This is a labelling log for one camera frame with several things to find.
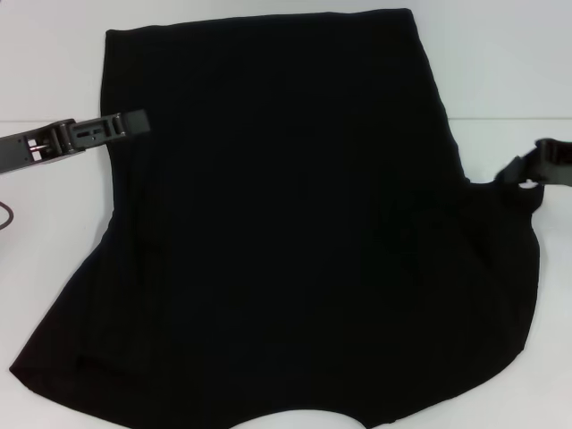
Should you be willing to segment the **black shirt with white print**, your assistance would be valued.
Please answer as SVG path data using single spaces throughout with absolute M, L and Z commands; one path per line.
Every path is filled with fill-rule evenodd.
M 11 366 L 131 429 L 393 422 L 524 349 L 543 189 L 467 179 L 407 9 L 110 30 L 114 212 Z

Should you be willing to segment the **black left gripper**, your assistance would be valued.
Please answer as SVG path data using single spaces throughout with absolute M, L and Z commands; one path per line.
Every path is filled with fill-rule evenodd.
M 150 132 L 144 110 L 111 114 L 85 122 L 53 122 L 35 130 L 0 138 L 0 174 L 73 155 L 74 148 L 92 148 L 126 141 Z

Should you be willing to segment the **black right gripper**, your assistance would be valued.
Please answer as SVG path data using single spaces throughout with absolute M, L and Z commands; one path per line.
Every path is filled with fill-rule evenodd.
M 535 145 L 538 154 L 515 157 L 497 174 L 497 182 L 572 187 L 572 142 L 539 139 Z

